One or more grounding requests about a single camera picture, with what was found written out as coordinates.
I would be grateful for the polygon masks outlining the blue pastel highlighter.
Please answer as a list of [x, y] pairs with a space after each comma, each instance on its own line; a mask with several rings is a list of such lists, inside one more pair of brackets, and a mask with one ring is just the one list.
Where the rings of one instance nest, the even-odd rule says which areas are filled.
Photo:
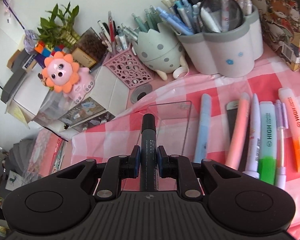
[[207, 155], [207, 143], [209, 138], [209, 130], [211, 123], [212, 99], [209, 94], [203, 94], [200, 104], [200, 117], [198, 125], [198, 134], [196, 142], [196, 150], [194, 154], [194, 162], [201, 163], [202, 159]]

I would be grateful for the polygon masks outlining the colourful cube puzzle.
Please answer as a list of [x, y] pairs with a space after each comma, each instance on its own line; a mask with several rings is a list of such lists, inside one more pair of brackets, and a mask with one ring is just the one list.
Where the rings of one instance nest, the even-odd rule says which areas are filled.
[[63, 45], [49, 48], [48, 45], [45, 44], [43, 41], [38, 41], [34, 49], [37, 53], [41, 54], [43, 57], [54, 57], [55, 53], [57, 52], [60, 52], [63, 56], [65, 55], [65, 52], [63, 51], [64, 49]]

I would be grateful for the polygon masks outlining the green egg-shaped pen holder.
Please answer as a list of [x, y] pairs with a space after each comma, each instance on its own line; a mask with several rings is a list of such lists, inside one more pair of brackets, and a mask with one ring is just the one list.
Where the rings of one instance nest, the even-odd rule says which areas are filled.
[[164, 81], [180, 66], [189, 67], [182, 44], [164, 23], [158, 24], [158, 30], [139, 32], [138, 40], [132, 45], [140, 61]]

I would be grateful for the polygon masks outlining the white flower-shaped pen holder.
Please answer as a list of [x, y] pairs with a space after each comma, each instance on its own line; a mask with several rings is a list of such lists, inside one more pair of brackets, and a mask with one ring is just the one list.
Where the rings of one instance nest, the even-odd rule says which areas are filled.
[[179, 35], [194, 67], [205, 75], [221, 74], [242, 77], [253, 70], [255, 60], [263, 54], [260, 16], [257, 7], [243, 18], [238, 28], [226, 33]]

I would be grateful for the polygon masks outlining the white pen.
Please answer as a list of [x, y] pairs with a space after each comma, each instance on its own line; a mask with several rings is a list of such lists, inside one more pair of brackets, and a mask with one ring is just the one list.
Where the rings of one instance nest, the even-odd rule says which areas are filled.
[[249, 131], [249, 145], [244, 174], [258, 179], [258, 160], [260, 155], [260, 141], [261, 141], [261, 114], [260, 104], [257, 94], [253, 94], [250, 111], [250, 131]]

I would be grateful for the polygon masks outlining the white mini drawer unit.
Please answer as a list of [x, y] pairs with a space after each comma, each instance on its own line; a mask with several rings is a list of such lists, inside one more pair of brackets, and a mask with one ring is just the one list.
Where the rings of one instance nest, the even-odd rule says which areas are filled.
[[38, 77], [41, 69], [37, 64], [26, 74], [7, 107], [26, 127], [34, 121], [56, 133], [74, 135], [126, 109], [129, 88], [105, 66], [93, 72], [95, 85], [79, 104], [43, 86]]

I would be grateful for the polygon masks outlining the green HIGH highlighter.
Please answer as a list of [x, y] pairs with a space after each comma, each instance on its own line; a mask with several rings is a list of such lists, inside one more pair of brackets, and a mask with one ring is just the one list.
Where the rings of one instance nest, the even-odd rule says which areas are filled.
[[275, 106], [270, 101], [260, 102], [261, 142], [258, 161], [260, 180], [275, 184], [277, 161], [277, 124]]

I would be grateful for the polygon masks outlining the pink perforated pen holder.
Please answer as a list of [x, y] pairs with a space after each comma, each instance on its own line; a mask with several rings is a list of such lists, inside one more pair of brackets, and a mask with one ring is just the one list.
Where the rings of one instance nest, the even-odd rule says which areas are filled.
[[132, 47], [121, 51], [115, 56], [110, 53], [104, 59], [106, 66], [129, 89], [139, 87], [153, 81], [153, 72], [134, 55]]

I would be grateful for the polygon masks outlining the grey desk grommet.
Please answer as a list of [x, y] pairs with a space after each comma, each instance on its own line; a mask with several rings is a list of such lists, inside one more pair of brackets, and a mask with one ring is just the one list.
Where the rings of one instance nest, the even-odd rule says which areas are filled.
[[138, 102], [140, 99], [142, 99], [144, 96], [147, 94], [151, 93], [153, 90], [152, 85], [149, 83], [146, 83], [144, 85], [140, 85], [136, 89], [133, 90], [131, 96], [130, 96], [130, 101], [132, 104], [135, 104]]

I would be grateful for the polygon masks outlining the bamboo plant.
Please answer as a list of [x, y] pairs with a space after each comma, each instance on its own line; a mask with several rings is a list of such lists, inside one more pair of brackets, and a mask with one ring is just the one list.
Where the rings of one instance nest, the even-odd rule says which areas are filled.
[[50, 16], [40, 18], [40, 26], [37, 28], [39, 41], [42, 41], [49, 49], [64, 45], [71, 48], [76, 44], [81, 35], [74, 29], [75, 19], [79, 14], [79, 5], [71, 7], [57, 3], [52, 10], [46, 11]]

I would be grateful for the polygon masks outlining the magnifying glass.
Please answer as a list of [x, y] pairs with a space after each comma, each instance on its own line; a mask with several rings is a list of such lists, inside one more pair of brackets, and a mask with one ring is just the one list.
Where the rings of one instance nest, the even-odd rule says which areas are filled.
[[243, 23], [243, 11], [236, 0], [203, 0], [199, 10], [208, 33], [225, 33]]

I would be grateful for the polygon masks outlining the pink checkered tablecloth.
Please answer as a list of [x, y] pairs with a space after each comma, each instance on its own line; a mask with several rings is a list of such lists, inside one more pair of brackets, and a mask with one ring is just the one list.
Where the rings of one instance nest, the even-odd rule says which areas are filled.
[[244, 77], [233, 79], [191, 70], [188, 76], [155, 88], [116, 119], [75, 135], [66, 143], [61, 167], [87, 158], [102, 163], [120, 153], [129, 154], [139, 142], [142, 116], [147, 112], [156, 117], [157, 143], [168, 154], [193, 158], [203, 94], [212, 99], [207, 156], [223, 163], [230, 144], [226, 105], [242, 93], [274, 102], [282, 87], [290, 88], [300, 105], [300, 70], [290, 70], [269, 48], [265, 48], [253, 70]]

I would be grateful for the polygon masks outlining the clear plastic organizer box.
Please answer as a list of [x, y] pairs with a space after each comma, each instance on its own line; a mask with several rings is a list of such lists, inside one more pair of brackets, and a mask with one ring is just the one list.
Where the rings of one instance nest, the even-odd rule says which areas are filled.
[[177, 154], [194, 157], [198, 112], [191, 101], [177, 101], [149, 105], [134, 118], [137, 133], [133, 144], [141, 144], [141, 123], [144, 114], [153, 114], [157, 130], [157, 145], [164, 146], [168, 155]]

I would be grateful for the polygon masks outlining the black marker pen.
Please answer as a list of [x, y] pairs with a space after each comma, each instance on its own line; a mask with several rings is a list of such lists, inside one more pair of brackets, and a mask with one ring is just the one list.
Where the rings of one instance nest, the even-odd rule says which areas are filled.
[[142, 117], [141, 156], [140, 156], [140, 190], [157, 191], [157, 142], [156, 126], [153, 114]]

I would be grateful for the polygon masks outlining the orange HIGH highlighter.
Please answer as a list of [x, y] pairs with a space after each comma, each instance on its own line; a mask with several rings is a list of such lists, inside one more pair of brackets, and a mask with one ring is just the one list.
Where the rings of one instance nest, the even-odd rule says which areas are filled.
[[280, 88], [278, 94], [279, 99], [286, 106], [296, 159], [296, 169], [300, 172], [300, 105], [290, 88]]

